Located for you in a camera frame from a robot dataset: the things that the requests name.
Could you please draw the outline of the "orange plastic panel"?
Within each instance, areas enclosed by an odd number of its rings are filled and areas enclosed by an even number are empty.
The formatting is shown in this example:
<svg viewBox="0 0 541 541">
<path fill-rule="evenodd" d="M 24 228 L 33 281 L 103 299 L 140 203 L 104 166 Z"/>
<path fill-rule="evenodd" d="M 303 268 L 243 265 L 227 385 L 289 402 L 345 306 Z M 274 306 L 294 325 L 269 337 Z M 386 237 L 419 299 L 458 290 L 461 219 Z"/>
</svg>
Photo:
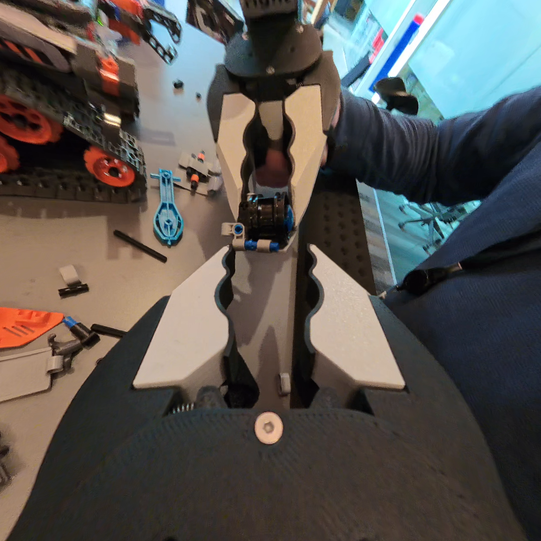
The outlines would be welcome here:
<svg viewBox="0 0 541 541">
<path fill-rule="evenodd" d="M 19 348 L 62 323 L 64 314 L 1 307 L 1 349 Z"/>
</svg>

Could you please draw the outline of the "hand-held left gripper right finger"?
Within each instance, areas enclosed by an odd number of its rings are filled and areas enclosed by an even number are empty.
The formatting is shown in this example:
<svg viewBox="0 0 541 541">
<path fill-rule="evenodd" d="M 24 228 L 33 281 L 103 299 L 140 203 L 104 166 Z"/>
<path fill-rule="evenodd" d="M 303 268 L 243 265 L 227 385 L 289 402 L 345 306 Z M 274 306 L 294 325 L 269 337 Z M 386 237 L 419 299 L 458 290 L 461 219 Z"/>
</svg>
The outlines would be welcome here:
<svg viewBox="0 0 541 541">
<path fill-rule="evenodd" d="M 299 262 L 293 381 L 301 405 L 322 389 L 346 407 L 367 389 L 405 391 L 368 291 L 315 245 L 306 245 Z"/>
</svg>

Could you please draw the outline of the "person's right forearm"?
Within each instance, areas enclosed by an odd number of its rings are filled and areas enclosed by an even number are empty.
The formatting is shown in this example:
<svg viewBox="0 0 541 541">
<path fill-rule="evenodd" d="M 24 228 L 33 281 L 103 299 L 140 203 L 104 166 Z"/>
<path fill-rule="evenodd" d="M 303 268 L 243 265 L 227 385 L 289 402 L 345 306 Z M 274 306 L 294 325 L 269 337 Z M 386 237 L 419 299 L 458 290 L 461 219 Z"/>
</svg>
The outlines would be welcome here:
<svg viewBox="0 0 541 541">
<path fill-rule="evenodd" d="M 540 87 L 438 124 L 343 91 L 326 166 L 417 203 L 540 198 Z"/>
</svg>

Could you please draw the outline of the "black toy wheel assembly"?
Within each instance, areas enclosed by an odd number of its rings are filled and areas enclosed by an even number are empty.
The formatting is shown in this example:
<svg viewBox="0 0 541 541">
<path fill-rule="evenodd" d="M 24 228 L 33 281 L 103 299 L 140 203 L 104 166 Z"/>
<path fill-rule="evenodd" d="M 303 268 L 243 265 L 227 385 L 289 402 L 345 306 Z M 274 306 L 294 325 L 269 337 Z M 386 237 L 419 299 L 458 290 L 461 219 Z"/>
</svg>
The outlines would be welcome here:
<svg viewBox="0 0 541 541">
<path fill-rule="evenodd" d="M 236 251 L 278 253 L 286 250 L 294 232 L 294 213 L 287 192 L 271 197 L 248 194 L 236 222 L 224 222 L 221 235 Z"/>
</svg>

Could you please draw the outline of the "tracked toy robot vehicle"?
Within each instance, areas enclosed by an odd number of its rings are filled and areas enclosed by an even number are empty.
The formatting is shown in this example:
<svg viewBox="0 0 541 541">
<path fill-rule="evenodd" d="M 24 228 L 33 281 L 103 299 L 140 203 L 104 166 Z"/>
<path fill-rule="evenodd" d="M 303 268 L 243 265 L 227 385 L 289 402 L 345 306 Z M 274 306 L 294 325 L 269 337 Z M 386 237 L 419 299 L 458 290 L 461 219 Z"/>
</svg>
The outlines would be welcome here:
<svg viewBox="0 0 541 541">
<path fill-rule="evenodd" d="M 117 41 L 171 65 L 181 36 L 155 1 L 1 1 L 1 197 L 144 200 L 136 64 Z"/>
</svg>

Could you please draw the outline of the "black office chair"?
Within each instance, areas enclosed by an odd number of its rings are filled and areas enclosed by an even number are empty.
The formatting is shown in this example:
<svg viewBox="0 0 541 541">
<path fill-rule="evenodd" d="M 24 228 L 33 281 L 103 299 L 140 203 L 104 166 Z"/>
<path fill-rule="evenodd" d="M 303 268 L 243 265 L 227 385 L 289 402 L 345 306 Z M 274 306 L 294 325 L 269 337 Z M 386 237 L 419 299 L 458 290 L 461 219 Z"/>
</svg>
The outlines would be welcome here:
<svg viewBox="0 0 541 541">
<path fill-rule="evenodd" d="M 403 115 L 416 116 L 419 111 L 418 99 L 409 93 L 404 81 L 399 77 L 383 78 L 374 85 L 375 93 L 384 101 L 386 110 L 397 111 Z M 467 201 L 453 206 L 444 206 L 440 203 L 429 202 L 423 205 L 413 203 L 407 199 L 399 206 L 406 219 L 398 223 L 399 229 L 404 232 L 406 226 L 418 224 L 427 229 L 427 240 L 423 245 L 426 254 L 434 253 L 450 233 L 443 230 L 446 226 L 450 232 L 480 206 L 479 200 Z"/>
</svg>

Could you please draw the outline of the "person's blue-clothed body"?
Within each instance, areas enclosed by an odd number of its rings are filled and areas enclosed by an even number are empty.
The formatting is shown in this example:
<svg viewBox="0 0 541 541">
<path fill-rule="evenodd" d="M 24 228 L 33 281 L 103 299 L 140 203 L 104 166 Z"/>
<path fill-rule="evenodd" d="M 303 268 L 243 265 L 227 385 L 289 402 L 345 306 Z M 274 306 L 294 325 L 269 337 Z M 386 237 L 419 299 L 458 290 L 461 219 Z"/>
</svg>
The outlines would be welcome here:
<svg viewBox="0 0 541 541">
<path fill-rule="evenodd" d="M 447 266 L 540 226 L 540 144 L 424 267 Z M 448 372 L 474 414 L 528 540 L 540 540 L 540 250 L 458 273 L 387 307 Z"/>
</svg>

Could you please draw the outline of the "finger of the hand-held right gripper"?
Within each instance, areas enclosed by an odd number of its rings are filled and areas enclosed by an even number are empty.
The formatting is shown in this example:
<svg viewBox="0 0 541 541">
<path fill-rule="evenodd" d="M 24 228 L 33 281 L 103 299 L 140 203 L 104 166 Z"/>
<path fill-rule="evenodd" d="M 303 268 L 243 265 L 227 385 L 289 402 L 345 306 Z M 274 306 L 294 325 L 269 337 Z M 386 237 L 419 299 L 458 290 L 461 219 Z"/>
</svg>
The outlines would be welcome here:
<svg viewBox="0 0 541 541">
<path fill-rule="evenodd" d="M 245 142 L 245 132 L 254 117 L 255 104 L 247 96 L 223 96 L 216 150 L 234 219 L 238 218 L 240 204 L 248 193 L 248 182 L 253 169 Z"/>
<path fill-rule="evenodd" d="M 294 223 L 300 225 L 312 196 L 327 137 L 322 126 L 321 87 L 304 85 L 285 99 L 292 127 L 288 155 L 292 163 L 289 196 Z"/>
</svg>

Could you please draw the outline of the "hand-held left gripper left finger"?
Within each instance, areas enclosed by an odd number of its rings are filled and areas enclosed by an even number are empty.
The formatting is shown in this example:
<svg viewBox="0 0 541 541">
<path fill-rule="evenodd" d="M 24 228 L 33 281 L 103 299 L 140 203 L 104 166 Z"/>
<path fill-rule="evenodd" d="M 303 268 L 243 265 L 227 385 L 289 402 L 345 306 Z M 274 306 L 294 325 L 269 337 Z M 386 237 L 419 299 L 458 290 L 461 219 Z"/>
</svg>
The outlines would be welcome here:
<svg viewBox="0 0 541 541">
<path fill-rule="evenodd" d="M 226 403 L 252 408 L 258 384 L 238 351 L 227 307 L 233 300 L 235 251 L 226 246 L 170 295 L 132 385 L 179 389 L 195 403 L 204 387 L 226 387 Z"/>
</svg>

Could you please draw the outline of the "grey axle connector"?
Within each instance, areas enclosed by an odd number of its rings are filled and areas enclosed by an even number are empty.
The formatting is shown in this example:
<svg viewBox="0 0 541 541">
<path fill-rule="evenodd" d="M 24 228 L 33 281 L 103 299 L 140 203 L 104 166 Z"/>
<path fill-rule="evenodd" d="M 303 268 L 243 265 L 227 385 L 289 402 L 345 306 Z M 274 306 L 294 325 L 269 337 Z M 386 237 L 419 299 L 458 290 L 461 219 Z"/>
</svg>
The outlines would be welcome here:
<svg viewBox="0 0 541 541">
<path fill-rule="evenodd" d="M 51 349 L 51 355 L 46 362 L 47 374 L 57 374 L 71 369 L 72 357 L 83 349 L 78 339 L 59 342 L 56 340 L 56 334 L 48 335 L 47 342 Z"/>
</svg>

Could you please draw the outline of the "blue brick separator tool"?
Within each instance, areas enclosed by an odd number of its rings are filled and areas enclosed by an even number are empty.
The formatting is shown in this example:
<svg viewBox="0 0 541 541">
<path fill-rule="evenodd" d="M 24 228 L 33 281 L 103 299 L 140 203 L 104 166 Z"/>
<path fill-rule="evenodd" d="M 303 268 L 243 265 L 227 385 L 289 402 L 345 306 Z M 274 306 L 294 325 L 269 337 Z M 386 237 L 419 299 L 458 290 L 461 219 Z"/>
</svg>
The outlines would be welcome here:
<svg viewBox="0 0 541 541">
<path fill-rule="evenodd" d="M 175 203 L 175 183 L 179 178 L 171 170 L 160 169 L 150 177 L 159 182 L 159 205 L 153 218 L 153 229 L 161 244 L 167 247 L 177 245 L 184 232 L 184 219 Z"/>
</svg>

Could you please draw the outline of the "black badge reel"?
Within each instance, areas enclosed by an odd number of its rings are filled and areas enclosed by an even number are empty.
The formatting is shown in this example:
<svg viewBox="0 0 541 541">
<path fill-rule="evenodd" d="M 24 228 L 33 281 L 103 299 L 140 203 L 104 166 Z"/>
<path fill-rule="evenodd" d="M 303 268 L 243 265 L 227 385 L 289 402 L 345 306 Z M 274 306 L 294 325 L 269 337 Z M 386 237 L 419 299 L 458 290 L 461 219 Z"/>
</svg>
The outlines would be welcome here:
<svg viewBox="0 0 541 541">
<path fill-rule="evenodd" d="M 384 299 L 392 292 L 407 292 L 411 295 L 421 296 L 437 284 L 450 278 L 451 275 L 460 273 L 462 270 L 463 267 L 460 262 L 445 267 L 414 269 L 403 278 L 402 282 L 380 293 L 378 298 Z"/>
</svg>

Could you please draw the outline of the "large grey flat panel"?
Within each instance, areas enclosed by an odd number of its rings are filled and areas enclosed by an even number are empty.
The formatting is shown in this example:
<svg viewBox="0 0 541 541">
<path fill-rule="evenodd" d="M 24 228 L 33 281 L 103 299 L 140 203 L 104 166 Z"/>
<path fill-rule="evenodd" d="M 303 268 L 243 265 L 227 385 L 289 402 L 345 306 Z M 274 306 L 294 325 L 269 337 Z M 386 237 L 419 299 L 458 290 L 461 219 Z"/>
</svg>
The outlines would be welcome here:
<svg viewBox="0 0 541 541">
<path fill-rule="evenodd" d="M 48 391 L 53 374 L 64 370 L 64 358 L 42 348 L 1 357 L 1 402 Z"/>
</svg>

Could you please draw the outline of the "grey bracket with orange bushes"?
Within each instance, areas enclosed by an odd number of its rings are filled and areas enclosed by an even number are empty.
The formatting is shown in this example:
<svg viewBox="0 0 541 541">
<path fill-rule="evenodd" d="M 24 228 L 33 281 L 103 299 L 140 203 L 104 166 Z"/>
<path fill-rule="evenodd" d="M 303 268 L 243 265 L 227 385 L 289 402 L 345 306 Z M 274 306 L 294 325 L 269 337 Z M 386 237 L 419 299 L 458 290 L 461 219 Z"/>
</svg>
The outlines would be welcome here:
<svg viewBox="0 0 541 541">
<path fill-rule="evenodd" d="M 204 151 L 181 153 L 176 172 L 178 179 L 175 180 L 175 184 L 191 195 L 212 198 L 223 186 L 219 162 L 209 162 Z"/>
</svg>

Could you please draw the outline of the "black elbow connector blue pin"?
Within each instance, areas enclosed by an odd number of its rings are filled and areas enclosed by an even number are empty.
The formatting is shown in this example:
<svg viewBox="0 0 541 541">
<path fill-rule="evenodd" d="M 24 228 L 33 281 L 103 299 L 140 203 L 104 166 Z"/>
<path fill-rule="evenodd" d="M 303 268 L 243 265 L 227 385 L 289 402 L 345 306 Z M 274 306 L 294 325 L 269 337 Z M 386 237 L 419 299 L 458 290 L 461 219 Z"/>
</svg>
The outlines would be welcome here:
<svg viewBox="0 0 541 541">
<path fill-rule="evenodd" d="M 100 341 L 100 337 L 95 331 L 92 331 L 72 317 L 64 316 L 62 322 L 71 334 L 80 341 L 84 348 L 91 348 Z"/>
</svg>

